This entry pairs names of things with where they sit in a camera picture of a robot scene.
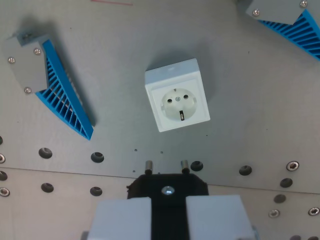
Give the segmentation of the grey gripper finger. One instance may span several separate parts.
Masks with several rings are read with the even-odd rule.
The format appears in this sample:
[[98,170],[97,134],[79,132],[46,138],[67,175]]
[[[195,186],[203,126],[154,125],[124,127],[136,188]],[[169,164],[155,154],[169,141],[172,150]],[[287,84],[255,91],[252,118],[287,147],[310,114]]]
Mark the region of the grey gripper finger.
[[149,197],[104,200],[97,205],[89,240],[150,240],[152,200]]
[[252,224],[239,195],[186,197],[191,240],[254,240]]

